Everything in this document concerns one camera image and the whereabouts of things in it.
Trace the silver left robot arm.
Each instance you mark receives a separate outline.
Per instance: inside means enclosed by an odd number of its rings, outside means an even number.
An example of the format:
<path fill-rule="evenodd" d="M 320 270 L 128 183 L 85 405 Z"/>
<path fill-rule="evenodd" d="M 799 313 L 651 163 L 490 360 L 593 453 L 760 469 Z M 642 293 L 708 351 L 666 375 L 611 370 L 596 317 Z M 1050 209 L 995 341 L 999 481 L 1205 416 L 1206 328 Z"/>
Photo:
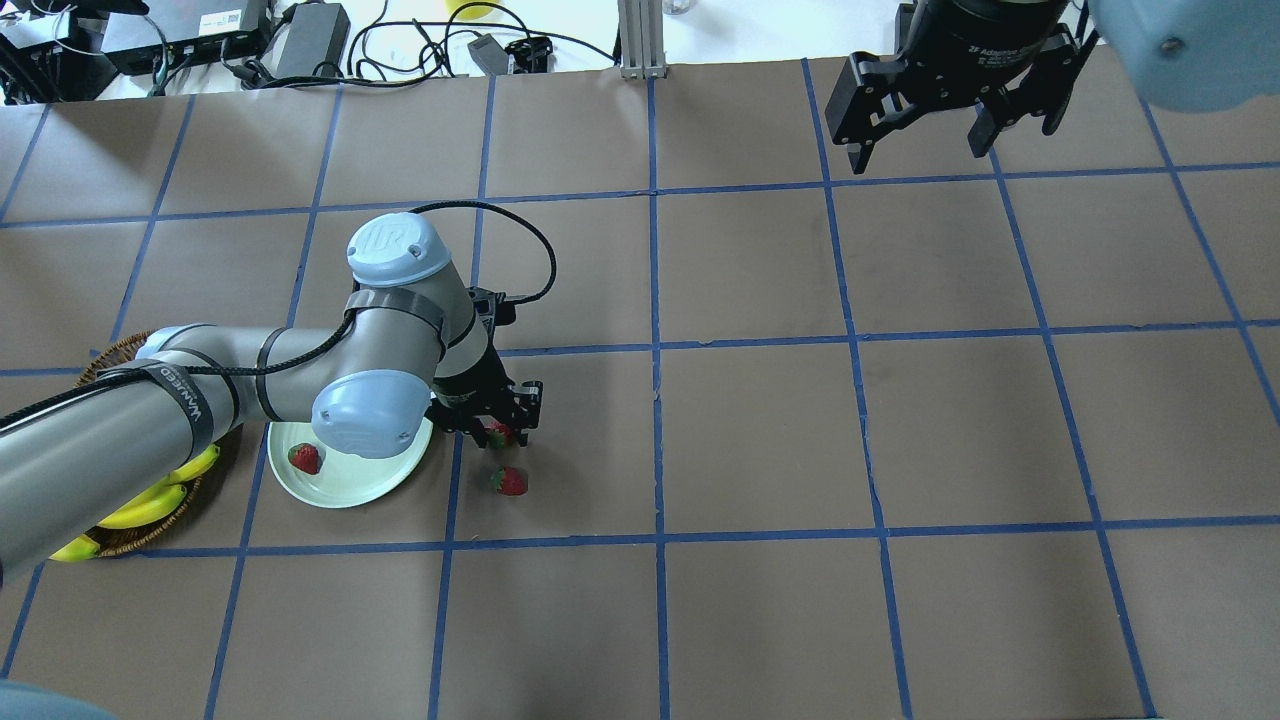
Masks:
<path fill-rule="evenodd" d="M 365 459 L 402 454 L 425 420 L 485 446 L 494 419 L 526 445 L 544 386 L 509 377 L 494 331 L 527 299 L 466 286 L 425 206 L 361 225 L 346 260 L 353 290 L 332 331 L 164 328 L 132 361 L 5 415 L 3 575 L 246 423 L 307 423 Z"/>

